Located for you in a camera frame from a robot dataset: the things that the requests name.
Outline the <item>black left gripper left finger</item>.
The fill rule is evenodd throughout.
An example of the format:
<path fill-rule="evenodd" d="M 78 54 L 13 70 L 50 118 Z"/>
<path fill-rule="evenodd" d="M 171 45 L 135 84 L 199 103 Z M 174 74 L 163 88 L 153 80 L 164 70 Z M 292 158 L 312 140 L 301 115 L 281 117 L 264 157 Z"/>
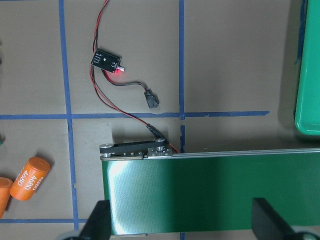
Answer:
<path fill-rule="evenodd" d="M 111 237 L 111 206 L 99 200 L 79 234 L 81 240 L 109 240 Z"/>

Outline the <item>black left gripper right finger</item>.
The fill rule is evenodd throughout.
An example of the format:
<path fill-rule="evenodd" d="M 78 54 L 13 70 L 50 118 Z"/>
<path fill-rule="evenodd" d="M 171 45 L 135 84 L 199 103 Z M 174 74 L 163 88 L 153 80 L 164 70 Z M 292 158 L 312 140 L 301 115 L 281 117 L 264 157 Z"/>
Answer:
<path fill-rule="evenodd" d="M 295 231 L 264 198 L 253 198 L 251 227 L 257 240 L 292 240 Z"/>

